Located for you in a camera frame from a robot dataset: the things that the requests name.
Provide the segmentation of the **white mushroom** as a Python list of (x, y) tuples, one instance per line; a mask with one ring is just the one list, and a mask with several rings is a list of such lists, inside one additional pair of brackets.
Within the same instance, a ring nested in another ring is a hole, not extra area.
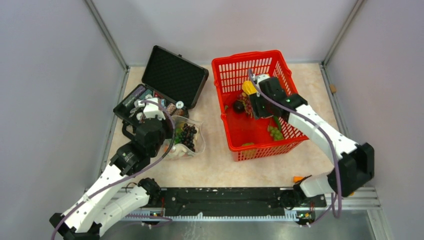
[(175, 146), (173, 146), (170, 154), (175, 159), (187, 158), (189, 156), (188, 155), (188, 149), (185, 145), (175, 145)]

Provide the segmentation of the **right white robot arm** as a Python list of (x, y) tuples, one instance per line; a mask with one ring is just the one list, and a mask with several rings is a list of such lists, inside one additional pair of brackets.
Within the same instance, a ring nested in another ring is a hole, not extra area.
[(279, 117), (308, 137), (332, 161), (329, 172), (307, 176), (293, 187), (293, 200), (307, 206), (315, 196), (336, 193), (348, 197), (375, 176), (375, 150), (359, 144), (323, 120), (299, 94), (287, 95), (277, 77), (249, 76), (249, 94), (256, 119)]

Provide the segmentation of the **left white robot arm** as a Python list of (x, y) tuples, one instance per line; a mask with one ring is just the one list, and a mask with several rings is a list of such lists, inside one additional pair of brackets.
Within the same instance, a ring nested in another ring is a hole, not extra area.
[(132, 140), (121, 146), (95, 183), (63, 213), (54, 213), (51, 239), (99, 240), (114, 224), (133, 210), (160, 202), (160, 187), (152, 178), (140, 180), (123, 197), (116, 193), (134, 178), (159, 164), (170, 152), (159, 154), (166, 139), (174, 140), (176, 123), (172, 117), (147, 118), (136, 129)]

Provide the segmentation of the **clear zip top bag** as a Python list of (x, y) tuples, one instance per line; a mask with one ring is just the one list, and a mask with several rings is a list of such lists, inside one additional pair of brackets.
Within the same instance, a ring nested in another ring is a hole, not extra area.
[(202, 154), (206, 148), (201, 131), (203, 122), (177, 115), (172, 118), (175, 122), (176, 136), (165, 159), (192, 158)]

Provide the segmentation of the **napa cabbage toy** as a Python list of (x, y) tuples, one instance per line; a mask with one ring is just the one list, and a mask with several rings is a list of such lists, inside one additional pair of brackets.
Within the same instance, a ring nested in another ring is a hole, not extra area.
[(249, 80), (243, 82), (241, 89), (246, 96), (255, 95), (258, 92), (255, 85)]

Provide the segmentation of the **green bell pepper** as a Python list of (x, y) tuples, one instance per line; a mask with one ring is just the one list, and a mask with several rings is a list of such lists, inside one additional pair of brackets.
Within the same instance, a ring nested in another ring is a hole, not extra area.
[(182, 138), (182, 132), (183, 130), (181, 128), (177, 128), (175, 130), (175, 138), (174, 138), (174, 144), (179, 144), (181, 142), (181, 138)]

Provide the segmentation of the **black grape bunch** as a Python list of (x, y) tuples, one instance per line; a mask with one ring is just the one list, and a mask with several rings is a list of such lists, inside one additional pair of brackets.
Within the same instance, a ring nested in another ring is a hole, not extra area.
[(181, 133), (180, 144), (183, 144), (189, 150), (191, 150), (192, 152), (195, 152), (196, 151), (196, 148), (195, 148), (196, 136), (198, 133), (197, 128), (194, 125), (184, 123), (181, 129), (183, 130), (183, 132)]

